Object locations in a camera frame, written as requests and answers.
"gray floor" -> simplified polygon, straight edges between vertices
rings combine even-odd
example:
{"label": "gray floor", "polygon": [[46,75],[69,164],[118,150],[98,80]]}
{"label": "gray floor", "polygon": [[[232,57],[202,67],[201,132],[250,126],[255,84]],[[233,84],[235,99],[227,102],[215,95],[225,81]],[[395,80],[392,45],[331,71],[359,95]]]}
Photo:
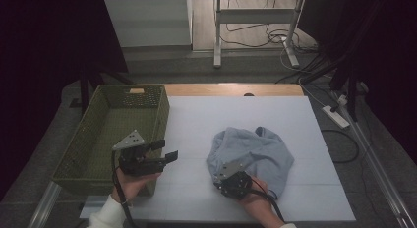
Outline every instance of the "gray floor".
{"label": "gray floor", "polygon": [[[212,66],[210,52],[155,51],[145,53],[131,50],[125,53],[130,70],[130,73],[125,76],[138,84],[274,83],[281,77],[294,72],[284,68],[280,62],[279,54],[279,51],[225,52],[223,66],[221,69],[215,69]],[[305,66],[313,57],[314,54],[299,55],[300,63]],[[285,56],[283,56],[283,61],[288,65]],[[105,75],[104,78],[109,84],[118,83]],[[323,77],[314,81],[314,84],[328,88],[328,81],[329,78]],[[312,85],[307,85],[306,89],[322,103],[332,104],[332,100],[324,91]],[[0,203],[0,227],[28,226],[49,178],[81,119],[80,108],[70,107],[71,102],[76,98],[80,98],[78,83],[73,83],[63,89],[62,104],[55,119],[20,177]],[[322,112],[322,105],[313,98],[310,100],[321,129],[338,130],[332,120]],[[359,96],[357,100],[359,123],[369,135],[369,140],[373,143],[378,157],[415,217],[417,214],[417,167],[369,110],[363,97]],[[333,133],[324,133],[324,137],[333,160],[352,155],[354,144],[347,138]],[[352,163],[335,164],[335,168],[357,222],[299,222],[296,223],[297,227],[399,227],[365,160],[358,159]],[[84,200],[85,197],[73,196],[61,191],[45,227],[76,227],[81,221],[78,216]],[[207,224],[148,224],[148,227],[192,226],[235,227],[230,224],[215,226]]]}

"white mat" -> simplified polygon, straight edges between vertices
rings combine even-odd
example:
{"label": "white mat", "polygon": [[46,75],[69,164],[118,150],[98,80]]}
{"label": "white mat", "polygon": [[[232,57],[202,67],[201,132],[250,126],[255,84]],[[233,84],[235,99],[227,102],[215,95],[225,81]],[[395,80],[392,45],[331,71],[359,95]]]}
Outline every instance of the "white mat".
{"label": "white mat", "polygon": [[[307,97],[169,97],[163,154],[179,151],[165,167],[152,198],[137,198],[136,219],[165,222],[253,222],[212,184],[206,165],[215,134],[227,127],[266,127],[281,136],[295,158],[277,202],[286,221],[353,221]],[[81,218],[106,197],[88,197]]]}

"power strip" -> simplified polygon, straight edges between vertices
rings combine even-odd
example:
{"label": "power strip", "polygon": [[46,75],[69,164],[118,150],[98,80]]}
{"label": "power strip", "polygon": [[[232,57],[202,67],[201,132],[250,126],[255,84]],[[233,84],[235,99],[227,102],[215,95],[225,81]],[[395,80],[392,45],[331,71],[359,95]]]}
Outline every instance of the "power strip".
{"label": "power strip", "polygon": [[328,105],[326,107],[323,107],[322,110],[333,120],[337,126],[339,126],[341,129],[345,129],[350,126],[350,124],[344,120],[336,111],[331,112],[331,107]]}

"basket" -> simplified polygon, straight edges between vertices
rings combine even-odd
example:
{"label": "basket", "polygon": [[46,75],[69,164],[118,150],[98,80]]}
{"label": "basket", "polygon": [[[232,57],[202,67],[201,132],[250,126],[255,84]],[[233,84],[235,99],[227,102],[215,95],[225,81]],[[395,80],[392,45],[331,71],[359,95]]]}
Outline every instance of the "basket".
{"label": "basket", "polygon": [[[112,146],[134,130],[147,143],[164,139],[168,114],[163,85],[100,85],[52,181],[75,195],[109,195],[113,188]],[[158,149],[149,152],[147,158],[160,155]],[[148,182],[139,196],[152,196],[155,186],[156,181]]]}

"cable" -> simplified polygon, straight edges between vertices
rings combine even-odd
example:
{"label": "cable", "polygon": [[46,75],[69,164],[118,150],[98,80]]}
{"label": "cable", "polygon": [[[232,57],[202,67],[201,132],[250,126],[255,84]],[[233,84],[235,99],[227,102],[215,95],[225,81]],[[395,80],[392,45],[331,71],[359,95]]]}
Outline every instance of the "cable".
{"label": "cable", "polygon": [[116,165],[115,165],[115,157],[116,157],[116,151],[112,150],[111,152],[111,167],[113,170],[113,184],[116,187],[116,191],[117,194],[119,195],[119,199],[120,199],[120,204],[122,205],[122,208],[125,212],[126,218],[129,222],[129,224],[134,227],[134,228],[139,228],[135,222],[133,221],[132,218],[132,214],[130,213],[129,207],[128,207],[128,203],[126,200],[126,196],[123,193],[123,189],[122,186],[120,185],[120,181],[119,178],[117,177],[117,172],[116,172]]}
{"label": "cable", "polygon": [[267,192],[264,190],[264,188],[262,188],[262,186],[257,182],[257,181],[255,181],[254,179],[252,179],[252,182],[255,182],[255,184],[257,184],[260,188],[261,188],[261,190],[266,194]]}
{"label": "cable", "polygon": [[301,87],[301,88],[303,88],[307,93],[309,93],[310,94],[310,96],[312,96],[312,98],[314,99],[314,100],[316,100],[318,103],[320,103],[323,107],[326,107],[322,102],[320,102],[318,99],[316,99],[305,87],[303,87],[303,85],[301,85],[301,79],[299,80],[299,82],[298,82],[298,85]]}
{"label": "cable", "polygon": [[279,207],[278,207],[278,205],[276,204],[276,201],[275,201],[275,198],[274,197],[272,197],[272,196],[270,196],[270,195],[268,195],[265,191],[264,191],[264,189],[263,189],[263,191],[261,192],[261,191],[257,191],[257,190],[253,190],[253,189],[247,189],[247,188],[240,188],[240,187],[226,187],[225,189],[227,189],[227,190],[230,190],[230,191],[240,191],[240,192],[244,192],[244,193],[251,193],[251,194],[254,194],[254,195],[257,195],[257,196],[261,196],[261,197],[263,197],[264,199],[266,199],[266,200],[268,200],[271,204],[272,204],[272,206],[273,206],[273,209],[275,210],[275,212],[276,212],[276,215],[283,221],[283,222],[285,222],[285,220],[284,220],[284,218],[282,217],[282,214],[281,214],[281,211],[279,210]]}
{"label": "cable", "polygon": [[262,47],[262,46],[265,46],[265,45],[271,43],[271,41],[268,41],[267,43],[264,43],[264,44],[250,45],[250,44],[244,44],[244,43],[240,43],[240,42],[227,41],[227,40],[223,39],[223,37],[221,37],[221,36],[220,36],[220,39],[223,40],[223,42],[225,42],[225,43],[239,44],[239,45],[243,45],[243,46],[251,47],[251,48],[258,48],[258,47]]}
{"label": "cable", "polygon": [[331,97],[331,95],[327,92],[327,91],[325,91],[324,89],[322,89],[322,88],[320,88],[320,87],[318,87],[318,86],[316,86],[316,85],[314,85],[314,84],[312,84],[312,83],[310,83],[310,85],[311,86],[313,86],[314,88],[316,88],[316,89],[318,89],[318,90],[320,90],[320,91],[322,91],[323,93],[325,93],[327,96],[328,96],[328,98],[329,99],[331,99],[331,101],[333,101],[335,104],[339,104],[334,98],[332,98]]}
{"label": "cable", "polygon": [[349,162],[355,161],[358,158],[358,156],[359,156],[359,144],[352,137],[350,137],[349,135],[347,135],[344,132],[337,131],[337,130],[321,130],[321,132],[322,133],[342,134],[342,135],[346,136],[348,139],[350,139],[355,144],[355,154],[351,158],[346,159],[346,160],[333,160],[332,161],[333,163],[349,163]]}

